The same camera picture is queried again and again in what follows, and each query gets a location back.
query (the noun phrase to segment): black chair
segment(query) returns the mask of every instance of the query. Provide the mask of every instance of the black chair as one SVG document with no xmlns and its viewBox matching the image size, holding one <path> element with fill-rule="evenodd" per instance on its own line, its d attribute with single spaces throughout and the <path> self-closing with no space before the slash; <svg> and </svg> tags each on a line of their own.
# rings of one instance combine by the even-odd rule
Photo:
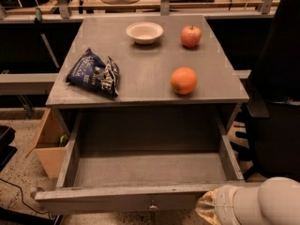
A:
<svg viewBox="0 0 300 225">
<path fill-rule="evenodd" d="M 294 105 L 300 101 L 300 0 L 280 1 L 247 91 L 242 117 L 253 167 L 245 179 L 257 172 L 300 182 L 300 106 Z"/>
</svg>

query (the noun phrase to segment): snack bag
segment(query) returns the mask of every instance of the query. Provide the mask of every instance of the snack bag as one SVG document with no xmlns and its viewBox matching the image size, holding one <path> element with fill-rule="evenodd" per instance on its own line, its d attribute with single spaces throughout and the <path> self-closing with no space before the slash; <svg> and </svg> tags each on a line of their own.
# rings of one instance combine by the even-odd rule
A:
<svg viewBox="0 0 300 225">
<path fill-rule="evenodd" d="M 118 96 L 119 67 L 108 56 L 106 65 L 87 49 L 67 75 L 67 83 L 75 83 L 91 90 L 102 90 L 111 97 Z"/>
</svg>

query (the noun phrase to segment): floor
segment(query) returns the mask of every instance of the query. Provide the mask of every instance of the floor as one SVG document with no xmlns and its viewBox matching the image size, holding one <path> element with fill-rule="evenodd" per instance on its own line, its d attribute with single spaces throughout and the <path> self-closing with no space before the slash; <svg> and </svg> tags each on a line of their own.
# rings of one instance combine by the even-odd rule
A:
<svg viewBox="0 0 300 225">
<path fill-rule="evenodd" d="M 56 179 L 49 179 L 44 172 L 37 155 L 32 152 L 25 157 L 28 147 L 36 132 L 39 119 L 43 114 L 43 108 L 35 108 L 35 112 L 30 119 L 26 119 L 26 112 L 23 109 L 1 109 L 0 124 L 14 128 L 16 130 L 15 140 L 12 145 L 18 148 L 17 153 L 0 172 L 0 178 L 16 184 L 22 188 L 23 201 L 36 211 L 45 212 L 35 200 L 30 197 L 30 190 L 34 187 L 41 187 L 44 190 L 55 188 Z M 245 169 L 248 164 L 241 164 Z M 262 179 L 259 175 L 253 178 L 254 181 Z M 3 181 L 0 181 L 0 207 L 25 214 L 47 218 L 47 215 L 37 214 L 22 203 L 21 191 Z M 0 224 L 14 225 L 15 223 L 0 220 Z M 89 215 L 65 216 L 62 225 L 207 225 L 194 210 L 180 211 L 158 211 L 155 216 L 150 212 L 132 213 L 104 213 Z"/>
</svg>

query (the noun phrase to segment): bowl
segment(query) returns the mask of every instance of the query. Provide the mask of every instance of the bowl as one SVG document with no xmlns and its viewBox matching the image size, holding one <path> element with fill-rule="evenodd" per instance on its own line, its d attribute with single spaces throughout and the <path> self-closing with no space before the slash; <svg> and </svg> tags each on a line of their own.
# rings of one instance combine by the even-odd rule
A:
<svg viewBox="0 0 300 225">
<path fill-rule="evenodd" d="M 154 43 L 162 35 L 163 29 L 153 22 L 136 22 L 127 28 L 126 33 L 136 43 L 146 45 Z"/>
</svg>

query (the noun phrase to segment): red apple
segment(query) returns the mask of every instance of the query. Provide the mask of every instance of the red apple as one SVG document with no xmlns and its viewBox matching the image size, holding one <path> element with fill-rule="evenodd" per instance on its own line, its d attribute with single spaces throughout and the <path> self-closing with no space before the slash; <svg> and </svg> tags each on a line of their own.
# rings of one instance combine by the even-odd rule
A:
<svg viewBox="0 0 300 225">
<path fill-rule="evenodd" d="M 202 32 L 197 26 L 186 26 L 181 31 L 181 43 L 187 48 L 195 48 L 200 42 Z"/>
</svg>

